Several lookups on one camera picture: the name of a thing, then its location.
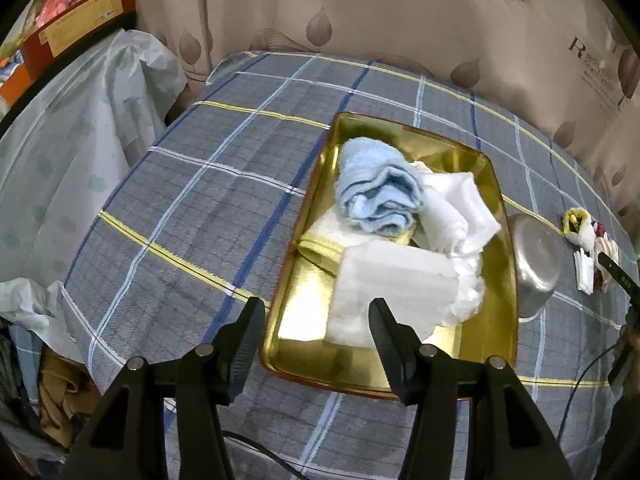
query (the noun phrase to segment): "yellow label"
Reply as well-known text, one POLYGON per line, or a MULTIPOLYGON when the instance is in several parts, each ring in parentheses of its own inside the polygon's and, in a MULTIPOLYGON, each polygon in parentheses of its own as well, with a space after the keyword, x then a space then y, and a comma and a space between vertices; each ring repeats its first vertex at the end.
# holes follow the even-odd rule
POLYGON ((45 29, 53 57, 104 22, 122 14, 122 0, 89 0, 45 29))

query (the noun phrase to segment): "wire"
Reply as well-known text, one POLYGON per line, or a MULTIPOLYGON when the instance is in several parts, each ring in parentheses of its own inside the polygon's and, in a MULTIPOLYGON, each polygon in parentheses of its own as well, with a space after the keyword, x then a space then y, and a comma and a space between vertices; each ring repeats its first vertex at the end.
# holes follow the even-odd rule
POLYGON ((258 444, 255 440, 251 440, 250 438, 245 437, 244 435, 234 433, 233 431, 223 431, 222 435, 225 438, 231 438, 233 440, 237 440, 238 442, 242 442, 243 444, 247 444, 250 447, 253 447, 258 453, 263 454, 271 458, 276 464, 283 467, 287 471, 289 471, 296 478, 300 478, 300 480, 310 480, 309 477, 304 476, 300 471, 295 469, 289 462, 280 458, 273 451, 265 448, 262 444, 258 444))
POLYGON ((562 421, 560 422, 560 429, 558 430, 558 437, 556 438, 556 440, 558 441, 558 444, 560 444, 560 441, 562 440, 562 436, 564 435, 564 427, 566 425, 566 418, 569 415, 569 407, 571 406, 571 401, 574 400, 574 395, 578 389, 578 386, 580 385, 580 382, 584 379, 584 376, 591 369, 591 367, 594 364, 596 364, 600 359, 602 359, 607 353, 611 352, 615 347, 616 347, 615 344, 611 345, 604 352, 602 352, 598 357, 596 357, 593 361, 591 361, 589 366, 587 366, 584 369, 584 371, 582 372, 582 374, 574 384, 574 387, 571 390, 571 395, 569 396, 569 400, 566 402, 566 406, 564 407, 564 415, 562 415, 562 421))

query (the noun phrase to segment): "yellow stripe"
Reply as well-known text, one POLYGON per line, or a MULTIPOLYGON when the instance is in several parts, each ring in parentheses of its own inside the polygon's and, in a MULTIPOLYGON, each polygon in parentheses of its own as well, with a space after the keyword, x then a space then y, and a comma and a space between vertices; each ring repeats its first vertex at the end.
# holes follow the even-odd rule
MULTIPOLYGON (((100 211, 98 216, 102 218, 107 224, 109 224, 114 229, 120 231, 127 238, 130 238, 135 243, 141 246, 147 246, 148 250, 157 256, 160 256, 163 260, 168 261, 172 266, 177 267, 180 270, 190 274, 194 278, 199 279, 201 282, 207 283, 207 285, 213 286, 218 290, 221 290, 225 294, 228 294, 230 291, 233 291, 231 296, 236 300, 247 301, 250 297, 254 296, 248 290, 243 290, 242 288, 234 288, 234 286, 229 283, 227 280, 223 280, 219 276, 215 274, 211 274, 208 270, 205 270, 201 267, 193 265, 191 262, 177 256, 176 254, 171 253, 164 247, 159 246, 156 243, 149 243, 148 240, 142 235, 135 232, 130 227, 124 225, 120 220, 116 217, 110 215, 106 211, 100 211)), ((262 299, 265 306, 267 308, 270 307, 269 301, 262 299)))
MULTIPOLYGON (((270 52, 270 54, 277 55, 277 56, 313 57, 312 54, 292 54, 292 53, 288 53, 288 52, 270 52)), ((389 70, 388 68, 382 68, 380 66, 369 66, 367 64, 360 63, 360 62, 357 62, 357 61, 348 61, 348 60, 345 60, 345 59, 333 59, 331 57, 325 57, 325 56, 318 56, 318 59, 324 59, 325 61, 332 61, 332 62, 336 62, 336 63, 343 63, 343 64, 348 64, 348 65, 353 65, 353 66, 359 66, 359 67, 362 67, 362 68, 369 68, 370 70, 375 70, 377 72, 383 72, 383 73, 386 73, 386 74, 391 74, 391 75, 395 75, 395 76, 398 76, 398 77, 401 77, 401 78, 404 78, 404 79, 408 79, 409 81, 420 82, 420 78, 417 78, 417 77, 414 77, 414 76, 411 76, 411 75, 407 75, 407 74, 402 74, 402 73, 399 73, 399 72, 395 72, 394 70, 389 70)), ((426 86, 429 86, 429 87, 431 87, 433 89, 436 89, 436 90, 439 90, 441 92, 444 92, 445 94, 451 95, 451 96, 455 97, 456 99, 459 99, 461 101, 467 102, 469 104, 473 104, 477 108, 480 108, 481 110, 484 110, 485 112, 489 112, 490 114, 498 117, 499 119, 502 119, 506 123, 509 123, 511 126, 514 126, 515 128, 519 129, 523 134, 525 134, 527 137, 530 137, 531 139, 533 139, 540 146, 542 146, 545 150, 547 150, 549 153, 551 153, 557 160, 562 162, 569 169, 569 171, 571 171, 575 176, 577 176, 582 181, 582 183, 587 187, 587 189, 589 191, 591 191, 591 193, 593 193, 593 195, 596 197, 596 199, 598 199, 600 201, 600 203, 609 212, 609 214, 612 215, 613 218, 618 220, 618 218, 613 214, 613 212, 611 211, 609 206, 604 202, 603 199, 601 199, 601 197, 595 192, 593 187, 591 187, 590 184, 582 177, 582 175, 580 173, 578 173, 571 164, 569 164, 566 160, 564 160, 564 158, 562 158, 561 155, 559 155, 554 150, 552 150, 551 147, 548 144, 546 144, 545 142, 543 142, 542 140, 537 138, 529 130, 526 130, 525 128, 523 128, 519 124, 516 124, 514 121, 512 121, 511 119, 505 117, 500 112, 496 112, 495 110, 489 108, 488 106, 485 106, 485 105, 483 105, 481 103, 472 101, 467 96, 459 94, 458 92, 456 92, 454 90, 451 90, 449 88, 444 88, 443 86, 437 85, 436 83, 433 83, 433 82, 428 81, 428 80, 425 80, 423 83, 426 86)))
POLYGON ((227 105, 225 103, 219 103, 217 101, 196 101, 194 104, 214 106, 216 108, 224 108, 225 110, 231 110, 234 112, 244 112, 247 114, 265 115, 269 117, 275 117, 283 121, 296 121, 297 123, 309 124, 310 126, 316 126, 318 128, 323 128, 324 130, 329 129, 328 124, 319 123, 318 121, 313 121, 311 119, 305 119, 304 117, 296 117, 293 115, 281 114, 279 112, 271 112, 269 110, 256 110, 255 108, 244 108, 242 106, 227 105))
MULTIPOLYGON (((571 388, 575 386, 575 381, 572 379, 547 379, 547 378, 538 378, 527 377, 527 376, 518 376, 520 382, 522 384, 532 385, 537 384, 538 386, 549 386, 549 387, 565 387, 571 388)), ((606 386, 608 383, 606 381, 581 381, 578 388, 599 388, 601 386, 606 386)))
POLYGON ((502 196, 502 199, 506 202, 511 204, 512 206, 514 206, 514 208, 519 209, 520 211, 522 211, 523 213, 526 213, 528 215, 533 216, 533 218, 537 218, 538 220, 540 220, 541 222, 544 222, 546 225, 548 225, 549 227, 551 227, 556 233, 558 233, 561 236, 564 236, 562 234, 562 231, 553 223, 551 223, 549 220, 547 220, 545 217, 543 217, 542 215, 536 215, 531 209, 527 209, 526 207, 524 207, 523 205, 517 203, 515 200, 512 200, 511 198, 509 198, 506 195, 502 196))

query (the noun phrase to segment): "rolled blue towel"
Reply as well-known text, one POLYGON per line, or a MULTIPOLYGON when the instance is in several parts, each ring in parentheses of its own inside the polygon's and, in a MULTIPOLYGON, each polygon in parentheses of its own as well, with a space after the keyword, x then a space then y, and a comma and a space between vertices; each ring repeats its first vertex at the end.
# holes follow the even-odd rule
POLYGON ((367 233, 399 236, 424 205, 420 177, 404 156, 380 140, 348 140, 338 157, 335 201, 348 223, 367 233))

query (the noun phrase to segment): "metal bowl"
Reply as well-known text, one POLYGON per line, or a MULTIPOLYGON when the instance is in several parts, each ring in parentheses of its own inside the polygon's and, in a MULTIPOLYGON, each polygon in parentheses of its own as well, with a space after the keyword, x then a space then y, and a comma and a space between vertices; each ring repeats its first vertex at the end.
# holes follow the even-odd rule
POLYGON ((516 262, 518 321, 535 319, 556 290, 561 236, 527 214, 508 217, 516 262))

